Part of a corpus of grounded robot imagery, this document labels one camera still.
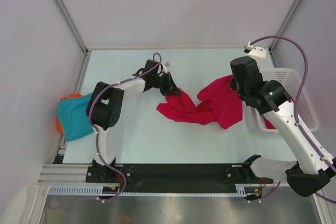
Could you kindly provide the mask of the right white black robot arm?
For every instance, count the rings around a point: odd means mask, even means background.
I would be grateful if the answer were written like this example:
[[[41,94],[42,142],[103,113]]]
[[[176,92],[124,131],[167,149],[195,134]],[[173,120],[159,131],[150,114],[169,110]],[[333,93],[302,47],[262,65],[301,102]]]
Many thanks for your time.
[[[287,182],[302,197],[309,197],[335,176],[335,158],[326,151],[295,112],[291,96],[277,80],[265,81],[257,61],[249,56],[230,62],[230,86],[247,106],[256,109],[279,132],[296,160],[293,162],[250,157],[242,169],[243,179],[254,183],[260,177]]]

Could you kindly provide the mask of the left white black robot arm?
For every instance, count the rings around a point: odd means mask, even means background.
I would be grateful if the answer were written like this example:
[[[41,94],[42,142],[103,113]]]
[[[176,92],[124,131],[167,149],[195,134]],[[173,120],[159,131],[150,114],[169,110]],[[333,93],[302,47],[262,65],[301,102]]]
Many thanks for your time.
[[[152,88],[158,89],[165,97],[182,95],[167,66],[154,59],[148,59],[143,68],[126,80],[115,84],[96,84],[86,108],[86,115],[96,136],[92,175],[98,175],[105,182],[115,178],[118,173],[115,168],[116,155],[112,142],[108,140],[109,131],[120,118],[123,100]]]

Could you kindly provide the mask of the red t shirt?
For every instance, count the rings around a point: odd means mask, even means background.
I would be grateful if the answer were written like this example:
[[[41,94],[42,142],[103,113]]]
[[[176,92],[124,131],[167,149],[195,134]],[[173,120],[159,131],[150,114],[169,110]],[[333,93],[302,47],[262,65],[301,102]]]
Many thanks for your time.
[[[242,100],[229,86],[232,78],[232,75],[224,76],[204,87],[197,94],[198,105],[182,91],[180,96],[167,96],[166,102],[160,103],[156,109],[175,122],[200,125],[214,122],[226,130],[243,120]]]
[[[266,128],[283,133],[288,132],[291,127],[296,127],[294,107],[295,101],[290,97],[290,100],[286,100],[275,110],[263,114]]]

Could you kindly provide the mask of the white plastic perforated basket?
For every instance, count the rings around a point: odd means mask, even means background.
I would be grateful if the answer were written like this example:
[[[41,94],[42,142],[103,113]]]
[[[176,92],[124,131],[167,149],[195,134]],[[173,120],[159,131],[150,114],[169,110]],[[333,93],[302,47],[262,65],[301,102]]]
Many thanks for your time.
[[[280,82],[289,93],[291,98],[296,98],[301,84],[301,77],[295,70],[288,68],[263,68],[260,70],[260,72],[262,73],[264,80],[276,80]],[[266,133],[278,133],[276,129],[271,129],[266,126],[265,118],[260,115],[256,109],[251,108],[251,112],[255,126],[258,130],[264,131]],[[304,89],[302,90],[299,97],[298,113],[312,132],[319,128],[319,122],[316,113]]]

